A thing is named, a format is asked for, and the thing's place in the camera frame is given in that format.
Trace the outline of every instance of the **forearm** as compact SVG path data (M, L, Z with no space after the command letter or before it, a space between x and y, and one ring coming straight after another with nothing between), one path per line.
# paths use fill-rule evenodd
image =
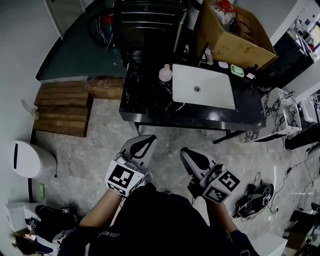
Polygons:
M81 227L110 226L121 202L121 196L108 189L93 209L81 220Z
M224 203L218 204L210 200L205 200L205 202L211 226L219 225L221 229L228 233L238 229Z

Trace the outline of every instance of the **white cylindrical bin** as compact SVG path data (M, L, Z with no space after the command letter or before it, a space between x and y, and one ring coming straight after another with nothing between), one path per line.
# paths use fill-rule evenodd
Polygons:
M11 169L25 178L54 176L57 161L46 150L27 142L15 140L11 143L8 158Z

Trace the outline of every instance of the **table leg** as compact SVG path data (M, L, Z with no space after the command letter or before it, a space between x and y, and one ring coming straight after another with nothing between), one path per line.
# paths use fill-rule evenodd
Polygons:
M220 142L223 142L223 141L232 139L233 137L236 137L236 136L238 136L238 135L240 135L240 134L243 134L243 133L245 133L245 131L243 131L243 130L236 130L236 131L234 131L234 132L232 132L232 133L229 133L229 134L228 134L228 132L227 132L227 135L226 135L226 136L224 136L224 137L222 137L222 138L219 138L219 139L216 139L213 143L214 143L214 144L218 144L218 143L220 143Z
M131 129L133 130L133 132L137 135L140 136L140 132L139 132L139 124L133 121L129 121L129 124L131 126Z

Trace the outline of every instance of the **sink drain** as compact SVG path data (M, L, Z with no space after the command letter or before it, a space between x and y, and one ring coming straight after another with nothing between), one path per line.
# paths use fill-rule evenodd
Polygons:
M196 92L196 93L199 93L201 91L201 88L199 86L195 86L193 87L193 90Z

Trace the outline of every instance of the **dark green floor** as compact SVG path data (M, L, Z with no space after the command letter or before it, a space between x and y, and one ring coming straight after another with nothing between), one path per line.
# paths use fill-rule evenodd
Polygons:
M63 40L57 41L52 52L42 64L36 78L48 80L77 76L126 77L127 70L122 64L119 50L110 47L107 52L95 45L89 37L89 19L103 9L95 4L65 33Z

